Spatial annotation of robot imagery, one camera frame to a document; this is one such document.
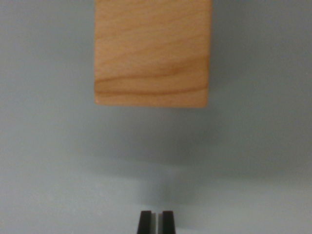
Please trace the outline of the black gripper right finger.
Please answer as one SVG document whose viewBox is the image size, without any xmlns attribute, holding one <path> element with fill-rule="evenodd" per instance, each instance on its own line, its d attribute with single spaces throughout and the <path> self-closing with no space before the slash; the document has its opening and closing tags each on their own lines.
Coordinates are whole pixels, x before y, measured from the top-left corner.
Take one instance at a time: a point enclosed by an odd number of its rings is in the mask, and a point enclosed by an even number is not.
<svg viewBox="0 0 312 234">
<path fill-rule="evenodd" d="M 163 211 L 158 215 L 158 234 L 176 234 L 173 211 Z"/>
</svg>

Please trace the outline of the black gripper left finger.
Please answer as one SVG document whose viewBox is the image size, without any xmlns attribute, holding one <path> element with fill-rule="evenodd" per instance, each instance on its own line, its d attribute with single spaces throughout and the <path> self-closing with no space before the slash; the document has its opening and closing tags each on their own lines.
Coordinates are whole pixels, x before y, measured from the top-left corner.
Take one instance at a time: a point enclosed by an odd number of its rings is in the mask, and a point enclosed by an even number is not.
<svg viewBox="0 0 312 234">
<path fill-rule="evenodd" d="M 137 234 L 155 234 L 156 233 L 156 214 L 152 211 L 141 211 Z"/>
</svg>

